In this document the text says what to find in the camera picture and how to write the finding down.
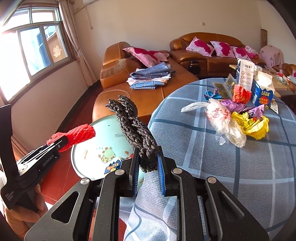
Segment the person left hand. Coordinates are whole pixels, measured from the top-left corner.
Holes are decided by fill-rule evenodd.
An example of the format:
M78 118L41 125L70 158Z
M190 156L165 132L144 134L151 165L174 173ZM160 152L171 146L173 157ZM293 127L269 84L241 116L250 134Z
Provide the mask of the person left hand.
M11 210L4 207L6 221L20 240L25 238L26 233L30 229L27 223L36 223L48 211L44 196L41 193L40 184L34 188L34 191L36 193L35 201L38 212L17 205Z

